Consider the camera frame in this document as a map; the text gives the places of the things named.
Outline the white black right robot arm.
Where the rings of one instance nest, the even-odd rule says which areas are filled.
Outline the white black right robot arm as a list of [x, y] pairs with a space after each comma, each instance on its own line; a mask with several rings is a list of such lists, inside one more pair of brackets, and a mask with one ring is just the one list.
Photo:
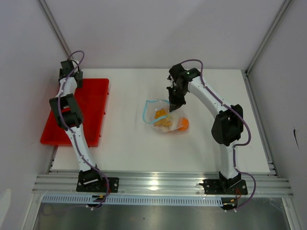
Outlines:
[[221, 151], [221, 169], [219, 171], [219, 188], [230, 193], [241, 180], [241, 175], [234, 167], [232, 147], [241, 138], [243, 122], [238, 115], [243, 115], [240, 105], [226, 108], [223, 101], [201, 78], [196, 68], [186, 70], [181, 64], [169, 70], [168, 79], [172, 85], [167, 87], [169, 93], [169, 111], [173, 112], [186, 104], [185, 95], [189, 92], [196, 96], [211, 112], [214, 123], [211, 129], [213, 139], [219, 144]]

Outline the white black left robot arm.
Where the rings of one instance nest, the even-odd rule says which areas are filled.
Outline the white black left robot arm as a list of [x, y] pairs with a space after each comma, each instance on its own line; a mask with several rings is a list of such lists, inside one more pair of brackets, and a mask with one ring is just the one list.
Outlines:
[[51, 111], [60, 128], [69, 138], [78, 159], [78, 186], [98, 192], [104, 187], [104, 179], [94, 162], [83, 130], [84, 117], [75, 98], [75, 91], [82, 87], [83, 72], [79, 62], [67, 59], [59, 70], [59, 91], [49, 100]]

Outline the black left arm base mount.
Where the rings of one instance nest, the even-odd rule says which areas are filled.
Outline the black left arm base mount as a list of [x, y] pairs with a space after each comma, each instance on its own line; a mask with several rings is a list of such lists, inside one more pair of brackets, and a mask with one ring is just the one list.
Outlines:
[[95, 179], [88, 182], [82, 182], [81, 179], [79, 179], [76, 191], [88, 193], [106, 193], [107, 188], [109, 188], [109, 193], [117, 193], [119, 187], [119, 178], [108, 177], [108, 183], [109, 186], [107, 186], [105, 178], [102, 180]]

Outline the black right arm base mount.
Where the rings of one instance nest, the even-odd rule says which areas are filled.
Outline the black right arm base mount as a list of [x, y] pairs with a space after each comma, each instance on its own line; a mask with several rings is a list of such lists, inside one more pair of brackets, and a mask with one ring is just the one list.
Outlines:
[[200, 186], [203, 187], [206, 195], [247, 195], [248, 189], [245, 180], [238, 180], [235, 182], [222, 181], [220, 179], [205, 179]]

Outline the yellow toy pepper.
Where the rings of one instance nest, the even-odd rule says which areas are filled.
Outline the yellow toy pepper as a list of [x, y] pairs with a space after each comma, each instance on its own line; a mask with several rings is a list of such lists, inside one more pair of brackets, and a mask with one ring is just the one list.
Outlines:
[[166, 127], [169, 128], [173, 125], [173, 122], [169, 118], [163, 118], [154, 124], [156, 127]]

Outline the clear zip top bag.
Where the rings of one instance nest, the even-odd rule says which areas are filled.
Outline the clear zip top bag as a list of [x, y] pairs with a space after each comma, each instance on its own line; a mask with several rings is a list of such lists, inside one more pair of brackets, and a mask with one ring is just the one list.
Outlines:
[[146, 100], [143, 122], [161, 133], [185, 132], [189, 129], [189, 120], [182, 109], [169, 112], [168, 100]]

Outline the yellow toy ginger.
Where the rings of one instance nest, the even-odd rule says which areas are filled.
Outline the yellow toy ginger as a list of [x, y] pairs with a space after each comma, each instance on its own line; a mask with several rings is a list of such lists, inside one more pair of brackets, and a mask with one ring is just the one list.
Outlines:
[[154, 117], [155, 117], [155, 120], [157, 120], [157, 121], [168, 118], [168, 110], [165, 110], [165, 109], [157, 110], [155, 112]]

